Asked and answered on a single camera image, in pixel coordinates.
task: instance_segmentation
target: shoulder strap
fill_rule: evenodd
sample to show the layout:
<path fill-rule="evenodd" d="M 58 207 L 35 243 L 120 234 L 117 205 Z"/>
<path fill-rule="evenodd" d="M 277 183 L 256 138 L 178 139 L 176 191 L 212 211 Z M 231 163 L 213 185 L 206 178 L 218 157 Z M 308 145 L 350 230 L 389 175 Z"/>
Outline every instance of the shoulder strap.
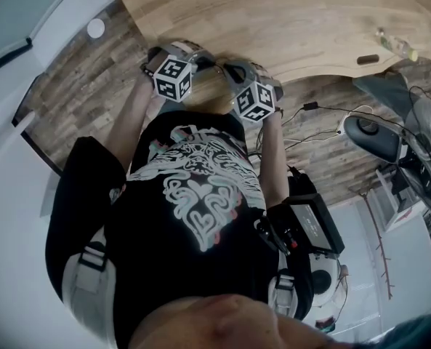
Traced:
<path fill-rule="evenodd" d="M 62 280 L 63 303 L 78 322 L 117 348 L 113 328 L 116 268 L 105 254 L 102 227 L 81 254 L 70 257 Z"/>
<path fill-rule="evenodd" d="M 294 318 L 298 302 L 294 277 L 289 272 L 286 256 L 278 252 L 278 274 L 268 287 L 268 305 L 276 313 Z"/>

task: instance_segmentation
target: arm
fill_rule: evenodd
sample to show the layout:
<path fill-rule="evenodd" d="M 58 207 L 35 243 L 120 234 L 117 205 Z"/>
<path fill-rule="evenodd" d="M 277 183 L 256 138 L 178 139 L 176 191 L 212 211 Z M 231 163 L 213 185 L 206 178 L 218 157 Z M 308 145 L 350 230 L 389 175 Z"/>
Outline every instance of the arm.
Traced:
<path fill-rule="evenodd" d="M 264 120 L 259 181 L 267 209 L 280 204 L 289 196 L 280 113 L 273 113 Z"/>
<path fill-rule="evenodd" d="M 120 161 L 125 172 L 128 171 L 140 140 L 152 94 L 151 80 L 141 73 L 105 141 L 105 148 Z"/>

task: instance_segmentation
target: white object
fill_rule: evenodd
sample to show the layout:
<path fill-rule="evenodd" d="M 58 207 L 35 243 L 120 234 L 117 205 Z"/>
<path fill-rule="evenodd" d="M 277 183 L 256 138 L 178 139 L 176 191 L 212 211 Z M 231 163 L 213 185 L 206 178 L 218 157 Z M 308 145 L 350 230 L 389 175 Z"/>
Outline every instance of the white object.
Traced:
<path fill-rule="evenodd" d="M 278 314 L 294 318 L 299 300 L 294 288 L 294 277 L 282 274 L 284 269 L 288 269 L 288 262 L 285 254 L 278 251 L 278 275 L 268 285 L 268 306 Z"/>
<path fill-rule="evenodd" d="M 191 64 L 169 55 L 154 73 L 153 80 L 157 95 L 182 102 L 191 93 Z"/>
<path fill-rule="evenodd" d="M 391 194 L 390 183 L 378 169 L 375 172 L 382 187 L 376 190 L 371 189 L 368 197 L 370 206 L 383 224 L 384 231 L 398 228 L 426 209 L 424 202 L 410 187 L 400 192 L 402 199 L 406 200 L 406 204 L 400 208 L 398 200 Z"/>
<path fill-rule="evenodd" d="M 33 37 L 32 51 L 47 68 L 70 40 L 115 0 L 62 0 Z"/>
<path fill-rule="evenodd" d="M 408 58 L 411 61 L 417 62 L 419 53 L 411 48 L 411 45 L 398 37 L 387 35 L 382 28 L 376 32 L 377 41 L 382 47 L 393 52 L 401 58 Z"/>
<path fill-rule="evenodd" d="M 99 18 L 93 19 L 87 25 L 87 33 L 93 39 L 97 39 L 97 38 L 101 37 L 104 34 L 104 32 L 105 32 L 104 21 L 100 20 Z"/>
<path fill-rule="evenodd" d="M 330 275 L 330 287 L 322 294 L 314 294 L 310 312 L 304 318 L 304 323 L 314 327 L 316 321 L 325 321 L 328 318 L 338 317 L 346 298 L 346 290 L 340 283 L 341 268 L 337 260 L 329 259 L 322 254 L 309 254 L 310 269 L 312 273 L 318 270 Z"/>
<path fill-rule="evenodd" d="M 236 96 L 235 109 L 238 115 L 247 120 L 258 122 L 275 112 L 275 92 L 271 85 L 253 81 Z"/>
<path fill-rule="evenodd" d="M 348 117 L 349 115 L 351 115 L 351 113 L 357 113 L 357 114 L 359 114 L 358 110 L 359 110 L 360 108 L 370 108 L 371 113 L 372 113 L 372 114 L 374 113 L 374 108 L 372 108 L 372 107 L 371 107 L 371 106 L 369 106 L 369 105 L 360 105 L 360 106 L 358 106 L 357 108 L 355 108 L 355 109 L 351 110 L 349 113 L 347 113 L 347 114 L 343 117 L 343 119 L 341 119 L 341 121 L 340 121 L 340 123 L 339 123 L 339 126 L 338 126 L 338 128 L 337 128 L 337 133 L 338 133 L 340 136 L 344 136 L 344 135 L 346 134 L 346 130 L 345 130 L 345 121 L 346 121 L 347 117 Z"/>
<path fill-rule="evenodd" d="M 78 322 L 109 348 L 117 348 L 113 326 L 116 268 L 107 258 L 104 227 L 82 253 L 71 256 L 62 278 L 63 303 Z"/>

